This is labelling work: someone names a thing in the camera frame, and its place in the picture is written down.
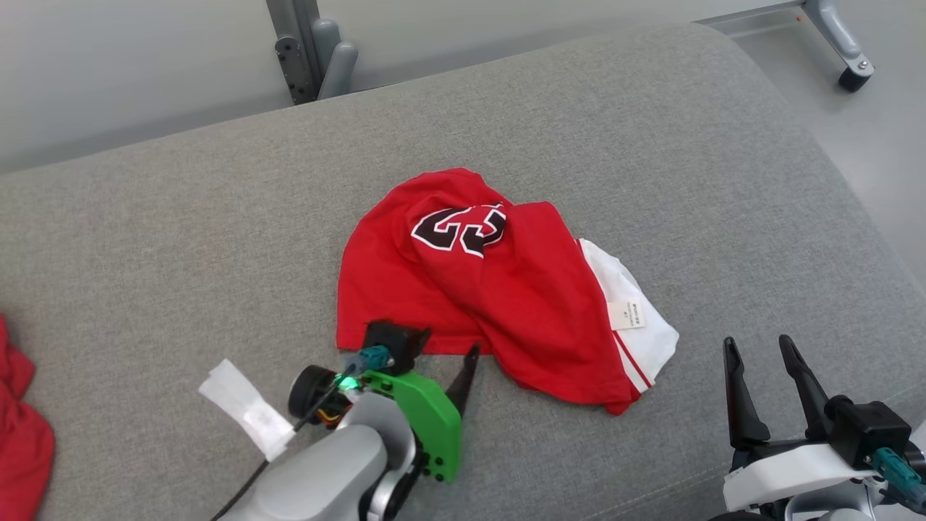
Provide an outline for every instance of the connector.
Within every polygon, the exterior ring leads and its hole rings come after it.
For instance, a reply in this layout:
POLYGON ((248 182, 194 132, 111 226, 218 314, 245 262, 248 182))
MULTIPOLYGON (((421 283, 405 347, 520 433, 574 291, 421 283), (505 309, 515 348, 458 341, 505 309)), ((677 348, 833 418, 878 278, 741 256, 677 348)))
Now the connector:
POLYGON ((908 508, 914 512, 926 510, 926 487, 922 478, 894 451, 881 447, 871 458, 871 467, 878 471, 888 483, 897 487, 909 501, 908 508))
POLYGON ((363 375, 366 371, 380 371, 388 367, 391 361, 389 350, 384 346, 364 348, 351 357, 344 375, 363 375))

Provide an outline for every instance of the care label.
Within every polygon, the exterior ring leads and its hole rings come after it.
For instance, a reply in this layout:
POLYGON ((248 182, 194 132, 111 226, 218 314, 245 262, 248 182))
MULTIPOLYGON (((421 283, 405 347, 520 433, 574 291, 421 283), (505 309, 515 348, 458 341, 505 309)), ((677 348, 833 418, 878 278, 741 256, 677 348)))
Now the care label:
POLYGON ((646 325, 643 316, 643 307, 640 300, 628 299, 609 302, 607 304, 607 318, 611 321, 611 329, 633 329, 646 325))

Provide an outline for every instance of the clothing tag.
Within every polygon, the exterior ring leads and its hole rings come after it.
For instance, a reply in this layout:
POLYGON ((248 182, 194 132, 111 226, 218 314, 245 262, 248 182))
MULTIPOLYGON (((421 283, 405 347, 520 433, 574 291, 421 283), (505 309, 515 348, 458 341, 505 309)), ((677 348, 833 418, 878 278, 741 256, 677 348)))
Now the clothing tag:
POLYGON ((272 462, 295 436, 293 426, 264 401, 251 382, 228 360, 209 371, 199 393, 238 422, 261 452, 272 462))
POLYGON ((643 307, 640 300, 628 299, 609 302, 607 304, 607 318, 611 321, 611 329, 633 329, 646 325, 643 316, 643 307))

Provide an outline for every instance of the white tape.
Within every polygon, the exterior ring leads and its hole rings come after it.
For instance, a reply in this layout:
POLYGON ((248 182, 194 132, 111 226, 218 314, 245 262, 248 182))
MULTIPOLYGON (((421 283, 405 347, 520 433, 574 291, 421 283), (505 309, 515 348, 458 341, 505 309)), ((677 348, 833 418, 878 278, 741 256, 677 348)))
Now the white tape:
POLYGON ((282 454, 295 436, 293 425, 264 401, 257 388, 228 360, 209 371, 209 378, 199 386, 199 394, 234 418, 269 462, 282 454))

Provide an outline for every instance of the gray sofa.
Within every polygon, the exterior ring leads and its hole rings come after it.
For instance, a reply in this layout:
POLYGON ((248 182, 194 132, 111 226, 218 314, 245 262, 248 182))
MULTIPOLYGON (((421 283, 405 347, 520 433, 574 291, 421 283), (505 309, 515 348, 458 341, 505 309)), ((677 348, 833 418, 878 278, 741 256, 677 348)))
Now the gray sofa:
MULTIPOLYGON (((721 513, 727 335, 776 438, 804 429, 780 333, 831 395, 926 415, 926 299, 781 96, 713 30, 623 30, 0 176, 0 312, 56 432, 41 518, 214 513, 260 454, 197 394, 208 370, 229 358, 285 411, 303 366, 337 362, 357 221, 455 166, 552 201, 681 339, 620 417, 483 358, 461 476, 419 483, 400 520, 721 513)), ((419 370, 447 384, 458 366, 419 370)))

